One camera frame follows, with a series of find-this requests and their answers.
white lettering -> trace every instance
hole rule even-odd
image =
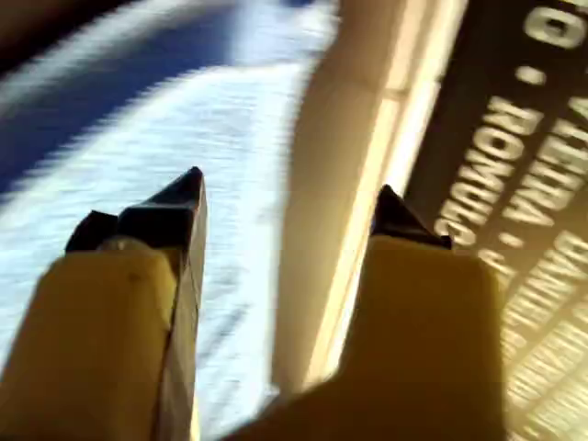
[[[503,210],[503,216],[515,222],[531,223],[545,227],[553,226],[553,219],[518,195],[513,195],[510,206]]]
[[[570,381],[552,400],[539,405],[531,420],[556,435],[568,432],[588,412],[588,394],[577,382]]]
[[[459,177],[482,184],[497,193],[503,191],[504,183],[499,176],[509,176],[513,167],[502,161],[496,161],[481,152],[469,149],[466,153],[469,165],[459,168]]]
[[[503,343],[503,356],[508,361],[513,360],[516,353],[526,346],[526,339],[514,329],[507,327],[503,327],[501,331],[501,340]]]
[[[588,133],[584,130],[578,129],[565,119],[558,119],[553,127],[553,132],[564,138],[572,138],[574,140],[582,141],[588,144]]]
[[[525,325],[531,329],[537,330],[551,319],[550,310],[531,301],[527,296],[523,295],[513,296],[506,305],[505,312],[509,312],[509,314],[505,315],[506,322],[513,327],[516,327],[517,325]],[[515,322],[509,322],[512,317],[510,313],[512,312],[516,314]]]
[[[552,364],[547,363],[545,359],[531,356],[526,360],[526,366],[536,372],[541,372],[548,379],[557,379],[561,372]]]
[[[497,271],[498,281],[502,289],[507,289],[508,285],[516,275],[516,271],[504,262],[504,256],[493,250],[481,249],[478,251],[478,257],[493,270]]]
[[[450,235],[458,245],[470,246],[476,243],[476,234],[470,228],[454,220],[437,219],[435,232],[440,236]]]
[[[531,288],[537,289],[544,294],[547,294],[552,300],[555,300],[560,306],[569,295],[575,290],[575,287],[559,278],[541,271],[540,267],[536,266],[531,271],[531,276],[527,281],[527,285]],[[542,296],[545,302],[550,301],[546,296]]]
[[[537,41],[573,49],[582,44],[586,26],[574,14],[551,7],[536,7],[526,18],[525,33]]]
[[[517,135],[530,135],[543,118],[542,113],[530,108],[513,106],[510,101],[499,96],[491,98],[488,109],[495,113],[484,116],[484,121]]]
[[[500,242],[512,248],[521,248],[525,244],[525,241],[523,239],[521,239],[520,237],[516,237],[510,232],[499,233],[498,239],[500,240]]]
[[[486,223],[486,216],[477,213],[471,209],[462,207],[454,200],[446,200],[445,204],[441,208],[441,216],[455,222],[459,222],[460,219],[467,219],[478,225]]]
[[[539,393],[533,389],[533,386],[528,384],[523,379],[517,376],[511,377],[507,383],[507,393],[510,401],[522,409],[524,409],[531,401],[539,398]]]
[[[577,96],[573,96],[570,98],[568,105],[573,111],[579,113],[585,119],[588,119],[588,98],[579,98]]]
[[[543,285],[542,283],[539,284],[537,282],[538,282],[538,279],[533,278],[533,277],[530,277],[526,281],[527,285],[531,286],[532,288],[545,289],[545,287],[542,286]],[[561,301],[561,302],[554,301],[553,299],[548,298],[544,294],[545,293],[536,292],[535,290],[530,289],[529,287],[522,286],[522,287],[519,287],[519,289],[516,291],[515,295],[526,297],[530,301],[534,301],[535,303],[540,304],[542,307],[544,307],[552,312],[554,312],[559,306],[561,306],[561,303],[563,301]]]
[[[570,336],[574,335],[576,329],[567,328],[559,324],[555,328],[553,335],[545,340],[545,349],[557,357],[566,371],[575,368],[583,359],[583,350],[576,345],[576,343],[580,342],[570,340]]]
[[[521,184],[523,188],[516,190],[516,194],[546,209],[565,209],[573,197],[571,191],[549,186],[532,175],[525,175]]]
[[[588,152],[575,149],[555,136],[548,136],[543,141],[537,157],[578,175],[584,175],[588,169]]]
[[[509,161],[517,159],[525,149],[525,145],[514,135],[487,126],[476,130],[474,144],[487,154]]]
[[[529,167],[529,173],[555,181],[556,185],[562,185],[572,191],[578,190],[583,184],[578,176],[558,172],[541,161],[534,161]]]
[[[584,280],[586,278],[586,274],[583,273],[578,266],[570,262],[564,255],[553,250],[548,250],[545,253],[545,257],[546,258],[542,259],[537,264],[537,271],[543,269],[556,276],[573,277],[579,280]]]
[[[576,357],[574,362],[579,362],[583,358],[583,350],[588,349],[588,334],[578,326],[563,321],[554,330],[555,335],[565,338],[568,341],[567,347],[574,350]]]
[[[553,347],[553,335],[546,338],[540,346],[538,346],[530,358],[536,358],[537,361],[542,361],[546,365],[552,365],[553,369],[550,373],[553,375],[553,382],[559,381],[564,375],[566,370],[571,366],[571,361],[568,358],[560,357],[557,353],[554,353],[550,348]]]
[[[555,248],[571,260],[588,264],[588,243],[571,232],[561,232],[555,240]]]
[[[457,182],[451,186],[451,196],[453,196],[457,202],[461,202],[466,207],[470,207],[486,216],[491,213],[492,205],[485,204],[481,202],[481,200],[485,200],[492,204],[498,199],[496,193],[475,187],[471,184],[466,184],[465,182]]]
[[[571,310],[573,316],[584,324],[588,324],[588,295]]]

blurred background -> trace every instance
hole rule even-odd
[[[266,400],[288,141],[336,5],[118,3],[32,59],[3,62],[0,364],[77,222],[196,165],[209,200],[197,390],[212,439]]]

blue surface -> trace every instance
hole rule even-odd
[[[314,0],[284,0],[284,3],[291,7],[301,7],[311,5]]]
[[[0,361],[35,280],[90,209],[117,213],[197,165],[205,440],[266,396],[288,139],[309,54],[333,30],[320,8],[206,3],[138,2],[0,83]]]

yellow plastic part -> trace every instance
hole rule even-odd
[[[175,287],[148,247],[53,264],[3,373],[0,437],[150,439]]]
[[[476,258],[373,237],[338,373],[229,439],[504,440],[500,304]]]

dark sign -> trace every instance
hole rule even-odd
[[[472,1],[406,200],[505,289],[511,437],[588,439],[588,0]]]

